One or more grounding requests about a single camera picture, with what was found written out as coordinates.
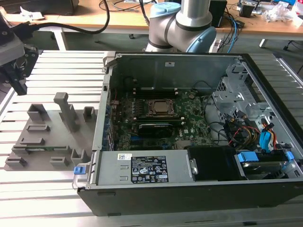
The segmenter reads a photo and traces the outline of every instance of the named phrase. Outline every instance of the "barcode sticker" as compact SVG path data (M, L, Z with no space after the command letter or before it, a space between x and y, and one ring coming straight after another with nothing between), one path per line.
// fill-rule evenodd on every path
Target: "barcode sticker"
M132 154L118 154L118 160L131 160Z

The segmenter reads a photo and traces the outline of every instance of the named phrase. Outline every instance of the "green circuit board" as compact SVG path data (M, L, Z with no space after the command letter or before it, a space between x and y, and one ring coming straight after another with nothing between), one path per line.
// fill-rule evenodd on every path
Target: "green circuit board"
M140 103L142 111L148 112L150 99L138 99L126 93L119 100L116 109L114 125L116 129L115 150L155 150L155 149L184 149L193 145L211 145L212 137L207 123L202 116L200 97L195 97L192 91L179 91L171 99L176 115L184 117L184 124L172 128L172 136L168 138L141 138L138 135L136 105Z

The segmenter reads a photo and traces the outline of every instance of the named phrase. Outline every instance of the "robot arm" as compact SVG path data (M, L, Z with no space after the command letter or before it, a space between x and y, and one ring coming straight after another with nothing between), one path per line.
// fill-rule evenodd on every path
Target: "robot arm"
M22 43L20 39L31 37L27 24L8 27L0 14L0 83L12 87L18 95L26 95L26 77L29 77L38 58L38 50Z
M208 11L210 0L182 0L155 4L151 8L147 52L208 52L216 37Z

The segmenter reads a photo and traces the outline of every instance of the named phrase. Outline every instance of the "cpu socket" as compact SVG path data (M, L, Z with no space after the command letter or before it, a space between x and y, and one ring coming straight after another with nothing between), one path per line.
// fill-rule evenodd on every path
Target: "cpu socket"
M174 105L171 99L154 99L148 102L148 113L146 116L174 115Z

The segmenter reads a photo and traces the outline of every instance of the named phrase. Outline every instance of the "desk leg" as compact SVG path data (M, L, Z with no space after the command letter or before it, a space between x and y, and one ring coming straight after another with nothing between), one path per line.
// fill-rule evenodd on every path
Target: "desk leg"
M266 43L267 43L267 41L268 41L268 39L262 39L262 41L260 42L259 47L260 47L260 48L264 48L265 45L266 45Z
M67 47L67 42L66 42L65 35L64 35L64 32L62 31L62 29L56 28L53 30L53 33L55 35L59 50L66 51L68 49L68 47Z
M222 40L224 39L224 36L225 36L225 33L217 33L213 44L209 48L210 53L217 53L218 52L219 46L220 46Z

